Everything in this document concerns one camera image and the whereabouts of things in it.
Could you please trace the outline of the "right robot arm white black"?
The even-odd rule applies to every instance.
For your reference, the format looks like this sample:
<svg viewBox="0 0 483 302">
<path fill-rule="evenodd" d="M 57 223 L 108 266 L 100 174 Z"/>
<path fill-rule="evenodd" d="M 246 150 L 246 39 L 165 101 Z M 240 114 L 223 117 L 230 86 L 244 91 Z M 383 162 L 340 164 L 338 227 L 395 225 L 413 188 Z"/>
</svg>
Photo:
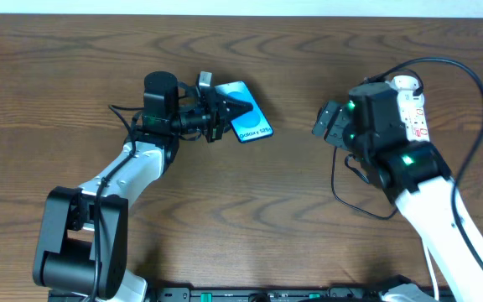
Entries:
<svg viewBox="0 0 483 302">
<path fill-rule="evenodd" d="M 483 301 L 483 236 L 430 142 L 423 105 L 423 89 L 410 76 L 363 84 L 347 103 L 322 106 L 312 133 L 354 155 L 365 181 L 421 237 L 456 300 Z"/>
</svg>

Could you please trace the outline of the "blue Galaxy smartphone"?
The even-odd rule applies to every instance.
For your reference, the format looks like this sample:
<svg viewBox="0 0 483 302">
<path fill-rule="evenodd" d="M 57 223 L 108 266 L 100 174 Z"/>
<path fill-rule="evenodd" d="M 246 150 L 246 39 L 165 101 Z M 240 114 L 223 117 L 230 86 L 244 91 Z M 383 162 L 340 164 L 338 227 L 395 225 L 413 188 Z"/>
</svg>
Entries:
<svg viewBox="0 0 483 302">
<path fill-rule="evenodd" d="M 243 81 L 216 86 L 216 91 L 237 101 L 252 104 L 252 110 L 231 121 L 232 129 L 240 143 L 249 143 L 273 135 L 273 128 Z"/>
</svg>

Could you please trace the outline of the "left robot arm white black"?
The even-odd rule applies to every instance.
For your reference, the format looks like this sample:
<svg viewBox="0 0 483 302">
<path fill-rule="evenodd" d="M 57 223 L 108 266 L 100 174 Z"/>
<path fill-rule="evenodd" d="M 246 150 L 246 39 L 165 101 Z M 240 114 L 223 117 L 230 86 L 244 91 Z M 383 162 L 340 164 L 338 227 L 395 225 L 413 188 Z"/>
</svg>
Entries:
<svg viewBox="0 0 483 302">
<path fill-rule="evenodd" d="M 46 198 L 32 278 L 83 301 L 144 301 L 148 282 L 127 269 L 129 210 L 174 162 L 180 140 L 222 138 L 254 105 L 220 94 L 210 72 L 188 86 L 167 71 L 145 76 L 143 106 L 123 123 L 121 153 L 97 176 Z"/>
</svg>

